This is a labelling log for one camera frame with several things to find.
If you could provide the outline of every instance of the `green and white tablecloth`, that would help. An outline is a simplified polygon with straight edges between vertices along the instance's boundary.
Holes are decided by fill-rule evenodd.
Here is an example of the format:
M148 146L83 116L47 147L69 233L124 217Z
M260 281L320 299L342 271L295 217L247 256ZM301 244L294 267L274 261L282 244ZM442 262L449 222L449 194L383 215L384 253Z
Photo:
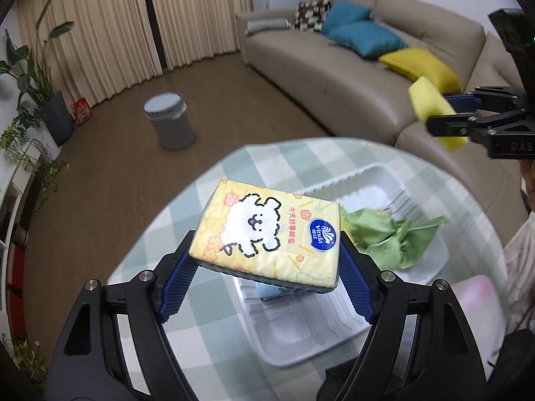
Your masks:
M446 215L440 229L449 262L440 273L450 283L484 274L502 305L507 271L502 246L481 207L458 180L431 164L388 146L348 138L296 140L246 146L186 188L149 225L108 283L129 281L173 252L194 229L216 185L228 178L286 192L372 163L387 167L430 218ZM126 317L119 321L134 386L146 391ZM278 369L251 349L230 276L200 268L180 312L164 325L170 345L199 400L315 400L325 369L357 356L365 333L305 363Z

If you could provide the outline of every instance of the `patterned pillow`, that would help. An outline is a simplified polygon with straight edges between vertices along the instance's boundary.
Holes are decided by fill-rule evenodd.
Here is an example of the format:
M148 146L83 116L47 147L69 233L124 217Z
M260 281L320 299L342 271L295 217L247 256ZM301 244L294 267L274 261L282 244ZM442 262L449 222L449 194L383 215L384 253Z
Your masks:
M295 30L321 31L323 20L330 9L329 0L302 1L295 10Z

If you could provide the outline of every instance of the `white plastic tray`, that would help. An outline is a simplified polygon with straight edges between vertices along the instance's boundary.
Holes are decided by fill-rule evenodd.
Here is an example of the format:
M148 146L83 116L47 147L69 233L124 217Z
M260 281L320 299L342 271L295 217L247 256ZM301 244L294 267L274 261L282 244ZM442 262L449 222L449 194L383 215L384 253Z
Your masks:
M397 220L411 217L417 225L427 220L407 189L377 164L297 193L336 201L348 212L389 208ZM438 232L418 263L396 273L407 282L429 284L448 259L448 248ZM340 280L335 291L327 294L297 291L270 301L260 300L253 281L235 277L234 284L252 348L273 366L303 362L368 328Z

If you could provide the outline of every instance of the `tissue pack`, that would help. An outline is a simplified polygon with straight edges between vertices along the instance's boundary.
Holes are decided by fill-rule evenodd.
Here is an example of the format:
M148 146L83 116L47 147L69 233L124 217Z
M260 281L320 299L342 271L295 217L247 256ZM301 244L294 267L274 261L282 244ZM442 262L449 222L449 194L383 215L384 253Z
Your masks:
M339 240L338 203L222 179L189 254L215 271L330 292L338 282Z

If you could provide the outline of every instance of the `cartoon dog face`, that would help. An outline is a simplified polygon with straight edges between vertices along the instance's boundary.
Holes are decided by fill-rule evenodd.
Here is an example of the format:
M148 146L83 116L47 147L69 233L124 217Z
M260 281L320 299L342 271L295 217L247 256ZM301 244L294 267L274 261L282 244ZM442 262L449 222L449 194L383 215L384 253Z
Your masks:
M263 204L258 194L248 194L233 204L227 216L225 230L221 234L223 250L232 254L232 246L237 246L247 258L258 254L257 246L272 252L280 247L279 208L280 202L268 197Z

